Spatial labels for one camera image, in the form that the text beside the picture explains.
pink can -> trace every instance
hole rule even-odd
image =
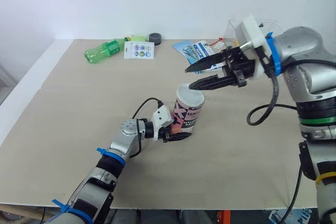
[[[189,84],[184,83],[177,87],[176,95],[171,132],[173,134],[179,132],[192,133],[204,103],[204,94],[200,90],[189,89]]]

plastic container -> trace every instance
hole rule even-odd
[[[176,96],[171,132],[173,134],[179,132],[192,133],[204,103],[204,94],[200,90],[189,89],[189,84],[183,83],[177,87]]]
[[[123,39],[113,39],[112,41],[105,42],[96,48],[87,50],[84,53],[84,56],[89,63],[97,63],[103,58],[110,57],[119,51],[124,51],[125,41],[130,40],[130,37],[125,37]]]

bottle label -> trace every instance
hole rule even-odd
[[[107,42],[106,46],[109,49],[111,55],[120,51],[119,44],[115,40]]]

beige table surface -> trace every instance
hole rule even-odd
[[[201,75],[185,74],[187,61],[165,40],[155,60],[115,55],[90,65],[83,52],[102,40],[75,40],[0,146],[0,202],[52,206],[66,203],[137,107],[154,96],[173,107],[176,87]],[[280,103],[293,104],[282,78]],[[129,160],[113,207],[268,209],[289,205],[302,141],[295,111],[277,108],[260,126],[246,114],[268,103],[267,78],[244,88],[204,92],[191,137],[172,143],[143,141]],[[150,118],[155,102],[139,117]],[[295,207],[315,207],[314,182],[302,178]]]

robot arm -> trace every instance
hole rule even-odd
[[[282,74],[306,139],[299,145],[303,173],[316,181],[321,221],[336,223],[336,56],[324,49],[321,36],[309,28],[296,27],[265,38],[252,16],[243,20],[236,36],[240,47],[225,49],[186,69],[204,70],[224,63],[223,73],[197,80],[190,88],[243,87],[247,79],[263,73],[274,83],[274,75]]]
[[[188,136],[171,136],[167,126],[172,122],[168,107],[162,104],[153,113],[152,121],[130,119],[123,122],[111,144],[106,149],[97,149],[102,154],[100,160],[71,195],[68,203],[63,205],[53,200],[61,207],[61,214],[51,218],[48,223],[103,224],[113,201],[111,193],[126,161],[131,157],[135,143],[144,138],[163,138],[167,142],[176,140],[175,137],[180,140]]]

